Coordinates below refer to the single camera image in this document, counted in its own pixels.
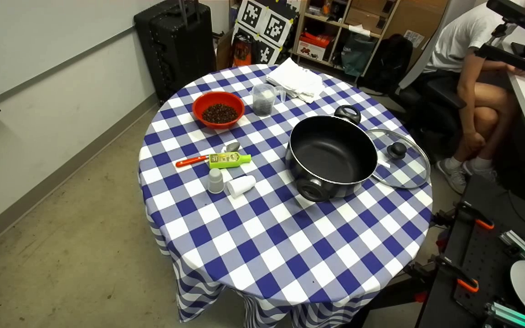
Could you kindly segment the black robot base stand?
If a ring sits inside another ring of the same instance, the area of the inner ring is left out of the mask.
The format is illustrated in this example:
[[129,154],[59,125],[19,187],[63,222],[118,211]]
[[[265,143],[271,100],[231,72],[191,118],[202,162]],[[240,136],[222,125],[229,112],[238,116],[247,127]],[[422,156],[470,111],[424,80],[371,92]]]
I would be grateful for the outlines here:
[[486,307],[499,300],[523,309],[508,271],[521,256],[501,240],[508,229],[525,240],[525,200],[486,178],[471,178],[455,211],[444,256],[448,256],[479,287],[462,287],[446,269],[433,276],[428,296],[417,318],[417,328],[481,328]]

